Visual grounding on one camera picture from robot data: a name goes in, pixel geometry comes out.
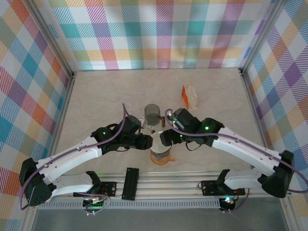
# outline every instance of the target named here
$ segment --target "orange plastic bag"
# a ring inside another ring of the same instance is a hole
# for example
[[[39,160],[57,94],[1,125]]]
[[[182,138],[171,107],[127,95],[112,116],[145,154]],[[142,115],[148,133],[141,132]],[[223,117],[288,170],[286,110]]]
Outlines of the orange plastic bag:
[[[189,111],[197,110],[197,94],[194,90],[194,87],[190,83],[183,85],[182,98]]]

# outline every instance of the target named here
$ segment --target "colorful plaid pattern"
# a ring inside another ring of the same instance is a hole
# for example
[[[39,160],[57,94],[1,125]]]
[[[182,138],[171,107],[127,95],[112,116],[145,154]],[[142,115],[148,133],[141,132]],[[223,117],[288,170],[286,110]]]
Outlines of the colorful plaid pattern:
[[[46,156],[68,77],[22,0],[0,0],[0,230],[15,231],[22,162]]]
[[[235,67],[263,0],[48,0],[80,70]]]
[[[270,1],[270,4],[269,4],[265,14],[263,15],[263,18],[262,18],[262,20],[261,20],[261,22],[260,22],[260,24],[259,24],[259,26],[258,26],[258,28],[257,28],[257,30],[256,30],[256,32],[254,34],[254,36],[253,36],[253,38],[250,41],[250,44],[249,44],[249,46],[248,46],[248,48],[246,50],[244,58],[243,58],[243,60],[242,60],[242,62],[240,64],[240,68],[243,68],[244,64],[246,63],[247,58],[250,55],[250,52],[251,52],[252,48],[254,47],[254,45],[255,45],[255,43],[256,43],[259,35],[260,35],[260,32],[263,30],[263,27],[266,24],[266,21],[267,21],[269,15],[271,14],[271,11],[272,11],[272,9],[273,9],[273,7],[275,5],[275,2],[276,2],[276,0],[271,0]]]
[[[295,154],[308,177],[308,0],[289,0],[250,67],[250,90],[268,144]],[[298,178],[300,185],[306,184]],[[308,221],[308,197],[296,196]]]

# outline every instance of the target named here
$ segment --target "white table surface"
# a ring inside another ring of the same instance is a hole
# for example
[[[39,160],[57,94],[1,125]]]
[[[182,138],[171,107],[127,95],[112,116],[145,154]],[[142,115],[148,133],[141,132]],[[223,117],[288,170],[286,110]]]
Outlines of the white table surface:
[[[144,116],[144,107],[150,103],[157,104],[162,113],[168,108],[185,107],[181,91],[182,85],[189,82],[198,97],[198,109],[191,112],[194,116],[199,120],[212,117],[239,135],[262,144],[236,68],[93,71],[77,74],[57,153],[82,141],[99,127],[119,123],[123,116],[122,102],[128,104],[128,112],[136,117]],[[250,168],[241,159],[205,145],[193,152],[184,143],[174,145],[171,154],[175,162],[158,166],[150,160],[150,150],[109,152],[69,173],[88,170],[122,173],[127,167],[137,167],[141,172]]]

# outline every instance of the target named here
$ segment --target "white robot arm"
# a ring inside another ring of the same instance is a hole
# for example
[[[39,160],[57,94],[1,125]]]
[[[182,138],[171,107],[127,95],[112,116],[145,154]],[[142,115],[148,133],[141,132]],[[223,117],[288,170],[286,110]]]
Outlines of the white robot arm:
[[[259,146],[237,135],[222,123],[206,118],[199,121],[186,109],[180,108],[165,115],[178,129],[169,129],[161,135],[162,144],[170,146],[181,142],[196,142],[224,150],[248,163],[254,169],[234,171],[225,169],[217,179],[217,190],[225,195],[239,188],[262,188],[267,193],[284,198],[293,176],[293,170],[279,160],[294,165],[294,155],[289,151],[281,154]]]
[[[63,174],[90,159],[117,151],[119,147],[126,150],[146,150],[152,146],[152,137],[140,133],[141,122],[136,117],[129,115],[124,121],[123,126],[122,121],[120,124],[98,128],[82,142],[52,157],[37,162],[32,158],[25,160],[19,181],[29,206],[40,205],[53,196],[66,193],[97,193],[101,181],[95,172],[67,176]]]

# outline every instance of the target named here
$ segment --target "gray plastic cup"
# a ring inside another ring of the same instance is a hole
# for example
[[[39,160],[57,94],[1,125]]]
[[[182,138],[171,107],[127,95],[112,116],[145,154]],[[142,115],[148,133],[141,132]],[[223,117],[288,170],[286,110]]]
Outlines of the gray plastic cup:
[[[156,104],[149,104],[144,108],[144,118],[146,119],[148,125],[155,126],[160,122],[158,118],[160,116],[159,106]]]

